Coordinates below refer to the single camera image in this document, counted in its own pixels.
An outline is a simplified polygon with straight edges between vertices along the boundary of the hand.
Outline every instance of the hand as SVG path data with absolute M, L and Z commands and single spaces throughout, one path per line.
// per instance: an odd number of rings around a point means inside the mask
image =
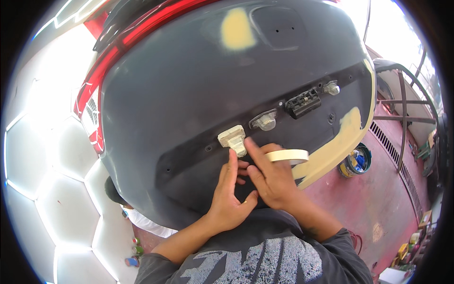
M 235 182 L 244 184 L 244 180 L 237 175 L 247 175 L 246 170 L 241 166 L 247 167 L 248 164 L 238 161 L 235 151 L 229 149 L 229 162 L 222 166 L 210 210 L 204 216 L 208 226 L 215 231 L 214 234 L 236 228 L 257 205 L 257 190 L 252 191 L 243 203 L 235 197 Z
M 295 184 L 288 161 L 271 162 L 265 156 L 283 148 L 274 143 L 259 148 L 251 137 L 244 140 L 244 145 L 258 167 L 250 165 L 247 172 L 263 201 L 273 209 L 288 211 L 289 206 L 301 200 L 303 193 Z

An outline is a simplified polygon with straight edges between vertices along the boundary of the screw hole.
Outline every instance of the screw hole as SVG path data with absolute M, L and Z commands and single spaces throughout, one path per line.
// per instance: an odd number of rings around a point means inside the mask
M 330 114 L 328 116 L 328 123 L 333 124 L 334 120 L 336 120 L 336 115 L 335 114 Z

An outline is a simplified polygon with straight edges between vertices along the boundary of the gray t-shirt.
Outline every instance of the gray t-shirt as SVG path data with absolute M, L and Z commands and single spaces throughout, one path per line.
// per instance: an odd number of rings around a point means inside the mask
M 136 284 L 372 283 L 370 271 L 341 229 L 323 243 L 308 238 L 293 216 L 257 209 L 233 230 L 209 239 L 176 265 L 144 254 Z

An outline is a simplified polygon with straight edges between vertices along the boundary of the white wall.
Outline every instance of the white wall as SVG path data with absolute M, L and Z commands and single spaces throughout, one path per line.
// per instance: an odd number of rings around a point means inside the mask
M 42 281 L 133 283 L 132 225 L 104 193 L 108 172 L 79 120 L 75 96 L 93 57 L 83 25 L 20 70 L 2 114 L 5 202 L 17 239 Z

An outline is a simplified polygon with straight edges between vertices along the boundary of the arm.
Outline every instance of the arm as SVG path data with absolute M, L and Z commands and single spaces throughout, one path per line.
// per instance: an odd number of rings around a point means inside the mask
M 244 180 L 237 175 L 238 173 L 247 175 L 241 168 L 248 165 L 247 162 L 238 161 L 235 151 L 229 149 L 229 162 L 222 166 L 208 213 L 194 224 L 164 240 L 152 252 L 163 255 L 172 263 L 180 265 L 212 236 L 232 230 L 241 224 L 257 205 L 258 197 L 257 191 L 254 190 L 243 203 L 240 203 L 234 194 L 235 182 L 244 184 Z
M 282 150 L 279 145 L 267 144 L 259 148 L 250 137 L 245 139 L 244 144 L 258 167 L 250 165 L 247 172 L 268 206 L 293 215 L 303 231 L 318 242 L 339 232 L 342 224 L 297 188 L 289 163 L 272 163 L 265 156 L 266 153 Z

